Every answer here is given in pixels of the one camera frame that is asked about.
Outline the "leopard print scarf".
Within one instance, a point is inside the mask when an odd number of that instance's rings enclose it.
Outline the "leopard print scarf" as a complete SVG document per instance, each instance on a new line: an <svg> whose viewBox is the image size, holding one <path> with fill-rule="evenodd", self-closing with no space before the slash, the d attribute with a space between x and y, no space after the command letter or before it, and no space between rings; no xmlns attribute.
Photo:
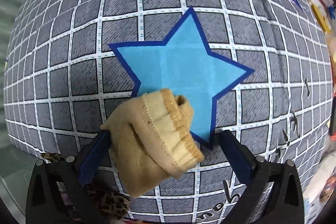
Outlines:
<svg viewBox="0 0 336 224"><path fill-rule="evenodd" d="M57 182L57 185L70 217L81 223L82 219L73 206L64 184ZM108 223L123 223L122 219L129 210L129 197L114 191L106 183L96 178L84 186L84 191Z"/></svg>

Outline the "beige sock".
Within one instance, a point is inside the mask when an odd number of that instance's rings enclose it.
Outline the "beige sock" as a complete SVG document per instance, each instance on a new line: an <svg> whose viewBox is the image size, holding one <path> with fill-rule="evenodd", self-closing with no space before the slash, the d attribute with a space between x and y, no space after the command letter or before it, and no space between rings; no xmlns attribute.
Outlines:
<svg viewBox="0 0 336 224"><path fill-rule="evenodd" d="M190 133L193 116L186 97L161 89L123 102L101 125L110 132L109 154L131 197L179 179L204 160Z"/></svg>

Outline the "grey checked star mat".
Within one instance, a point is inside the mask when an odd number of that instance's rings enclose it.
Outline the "grey checked star mat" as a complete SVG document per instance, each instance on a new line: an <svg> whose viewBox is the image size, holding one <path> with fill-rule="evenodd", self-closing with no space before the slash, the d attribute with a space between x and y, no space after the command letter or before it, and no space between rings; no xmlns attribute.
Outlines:
<svg viewBox="0 0 336 224"><path fill-rule="evenodd" d="M1 124L25 207L33 160L76 154L131 97L169 88L194 108L205 160L136 199L129 219L219 223L245 186L218 144L317 172L333 98L325 36L307 0L1 0Z"/></svg>

